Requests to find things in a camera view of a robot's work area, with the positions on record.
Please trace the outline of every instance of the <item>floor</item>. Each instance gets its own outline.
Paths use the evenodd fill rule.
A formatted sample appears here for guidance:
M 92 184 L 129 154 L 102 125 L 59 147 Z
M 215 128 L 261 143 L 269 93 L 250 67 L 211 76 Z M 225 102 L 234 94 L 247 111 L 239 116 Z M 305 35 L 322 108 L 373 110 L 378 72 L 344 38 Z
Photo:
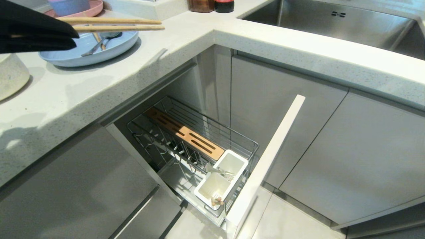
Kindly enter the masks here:
M 345 239 L 303 211 L 260 188 L 238 239 Z M 194 207 L 188 206 L 166 239 L 226 239 L 223 228 L 215 226 Z

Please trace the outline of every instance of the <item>spoon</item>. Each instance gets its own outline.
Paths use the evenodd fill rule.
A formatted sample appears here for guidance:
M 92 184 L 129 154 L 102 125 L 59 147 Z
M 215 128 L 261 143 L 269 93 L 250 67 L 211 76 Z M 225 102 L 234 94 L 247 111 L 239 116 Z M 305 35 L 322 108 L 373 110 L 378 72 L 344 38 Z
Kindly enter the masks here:
M 100 36 L 101 40 L 91 50 L 82 54 L 81 55 L 82 57 L 92 55 L 100 47 L 100 45 L 103 43 L 103 41 L 120 37 L 120 36 L 122 36 L 122 32 L 120 32 L 120 31 L 117 31 L 117 32 L 101 32 L 99 34 L 99 36 Z

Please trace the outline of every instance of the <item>bottle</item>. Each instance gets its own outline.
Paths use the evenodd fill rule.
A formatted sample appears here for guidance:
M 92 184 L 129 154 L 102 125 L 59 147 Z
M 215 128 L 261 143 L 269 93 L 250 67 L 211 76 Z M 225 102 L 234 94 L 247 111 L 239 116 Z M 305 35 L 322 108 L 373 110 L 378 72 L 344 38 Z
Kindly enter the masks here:
M 232 12 L 233 9 L 235 8 L 235 1 L 234 0 L 215 0 L 214 8 L 215 8 L 215 11 L 219 13 Z
M 191 11 L 208 13 L 214 10 L 214 0 L 189 0 Z

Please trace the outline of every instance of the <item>brown bottle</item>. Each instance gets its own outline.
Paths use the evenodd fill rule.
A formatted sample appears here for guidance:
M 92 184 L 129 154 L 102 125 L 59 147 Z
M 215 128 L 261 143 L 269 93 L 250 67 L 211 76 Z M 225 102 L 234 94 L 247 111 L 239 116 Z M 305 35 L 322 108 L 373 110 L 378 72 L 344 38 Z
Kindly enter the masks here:
M 195 12 L 212 12 L 214 10 L 214 0 L 189 0 L 189 9 Z

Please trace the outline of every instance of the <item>light blue plate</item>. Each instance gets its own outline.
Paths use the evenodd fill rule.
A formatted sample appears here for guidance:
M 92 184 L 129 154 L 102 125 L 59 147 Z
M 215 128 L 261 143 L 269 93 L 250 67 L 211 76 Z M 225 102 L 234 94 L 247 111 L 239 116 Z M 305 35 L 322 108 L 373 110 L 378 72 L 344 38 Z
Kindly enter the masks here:
M 138 37 L 138 31 L 124 31 L 120 37 L 105 40 L 103 42 L 106 44 L 105 50 L 102 51 L 99 47 L 93 55 L 82 57 L 81 54 L 86 53 L 97 44 L 92 33 L 84 33 L 80 34 L 79 39 L 74 39 L 77 45 L 74 49 L 67 51 L 41 51 L 39 55 L 43 60 L 58 66 L 91 65 L 121 55 L 136 43 Z

